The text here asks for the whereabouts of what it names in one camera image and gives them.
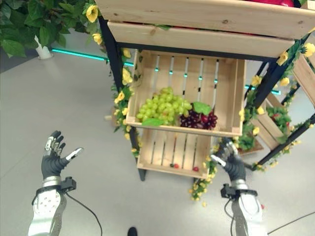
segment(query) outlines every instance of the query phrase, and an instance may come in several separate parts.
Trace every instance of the black cable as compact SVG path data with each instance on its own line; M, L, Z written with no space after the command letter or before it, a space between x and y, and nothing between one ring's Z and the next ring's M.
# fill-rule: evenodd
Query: black cable
M233 236L233 232L232 232L232 229L233 229L233 221L234 221L234 217L232 217L231 227L230 227L231 236Z
M79 200L76 200L74 197L70 196L67 192L65 193L70 199L72 199L73 201L75 201L76 203L80 204L81 206L83 206L86 210L88 210L90 213L93 214L93 216L96 218L97 222L98 222L98 225L99 225L99 228L100 228L100 236L103 235L103 229L102 229L102 226L100 225L100 222L98 220L98 217L96 216L96 214L91 210L89 209L86 205L84 205L83 203L81 203Z
M277 230L283 228L284 226L287 226L287 225L289 225L289 224L292 224L292 223L294 223L295 221L298 221L298 220L300 220L300 219L303 219L304 217L307 217L307 216L312 215L312 214L314 214L314 213L315 213L315 211L313 211L313 212L311 212L311 213L309 213L309 214L307 214L307 215L303 215L303 216L301 216L301 217L299 217L299 218L297 218L297 219L295 219L295 220L292 220L291 222L286 223L285 225L282 225L282 226L280 226L280 227L274 229L273 231L270 231L268 234L271 234L271 233L273 233L274 231L277 231Z
M227 216L232 219L233 216L231 216L231 215L227 212L227 210L226 210L226 207L227 207L227 205L229 204L230 201L231 201L231 199L229 199L229 200L226 202L226 204L224 205L224 211L225 211L225 214L227 214Z

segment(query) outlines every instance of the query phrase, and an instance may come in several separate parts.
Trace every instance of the wooden crate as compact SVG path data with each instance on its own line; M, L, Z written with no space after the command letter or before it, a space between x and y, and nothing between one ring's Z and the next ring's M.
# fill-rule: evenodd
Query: wooden crate
M277 58L294 43L293 40L287 39L209 30L179 28L163 30L155 26L118 22L108 22L108 26L117 42L256 55L268 58Z
M257 115L257 119L252 119L251 123L259 127L258 136L260 136L265 144L271 150L273 150L280 144L278 142L278 138L282 137L284 134L277 127L274 121L268 116L266 107L282 107L282 105L273 94L269 94L262 106L265 110L265 113L262 115Z
M209 155L211 137L195 134L144 129L138 168L195 178L206 178L202 163ZM170 167L178 164L179 168Z
M315 37L310 35L307 42L315 44ZM308 57L308 59L315 68L315 54ZM306 95L309 97L310 101L315 106L315 73L302 54L294 64L293 74Z
M137 53L142 62L134 67L141 74L141 85L136 87L135 96L128 103L126 122L140 128L193 133L214 136L241 136L242 125L238 115L243 107L246 62L240 59L219 59L189 56L155 51ZM218 67L215 89L216 68ZM154 92L171 86L175 95L183 95L189 102L201 101L213 107L218 117L213 130L193 129L179 126L142 126L136 114Z
M211 30L302 38L315 11L242 0L96 0L104 17Z

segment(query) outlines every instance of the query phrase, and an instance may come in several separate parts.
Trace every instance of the shoe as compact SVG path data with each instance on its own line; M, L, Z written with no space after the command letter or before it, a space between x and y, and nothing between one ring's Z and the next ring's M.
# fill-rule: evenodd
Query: shoe
M131 227L128 230L128 236L138 236L137 229L135 227Z

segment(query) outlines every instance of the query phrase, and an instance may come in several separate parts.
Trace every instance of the bunch of grapes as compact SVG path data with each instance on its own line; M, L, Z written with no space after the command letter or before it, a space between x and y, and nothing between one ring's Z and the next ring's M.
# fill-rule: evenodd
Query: bunch of grapes
M181 96L174 95L171 87L162 88L159 94L154 94L152 99L147 99L137 114L140 122L149 118L158 118L164 125L174 125L177 115L189 116L192 105Z
M216 127L218 117L213 110L208 114L197 113L193 109L189 110L189 116L181 116L181 127L195 129L212 129Z

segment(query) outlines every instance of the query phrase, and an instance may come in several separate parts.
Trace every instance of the robotic arm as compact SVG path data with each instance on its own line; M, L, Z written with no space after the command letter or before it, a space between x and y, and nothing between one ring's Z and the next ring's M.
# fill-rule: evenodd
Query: robotic arm
M221 196L230 198L232 202L233 219L236 222L237 236L267 236L262 224L262 209L257 200L257 192L246 185L244 163L231 140L223 138L219 151L211 155L228 173L231 186L223 185Z
M65 143L60 131L53 132L45 146L41 163L43 186L36 191L32 202L34 217L28 236L58 236L61 229L62 214L66 206L64 192L76 188L72 177L61 181L61 171L83 148L79 147L68 156L60 158Z

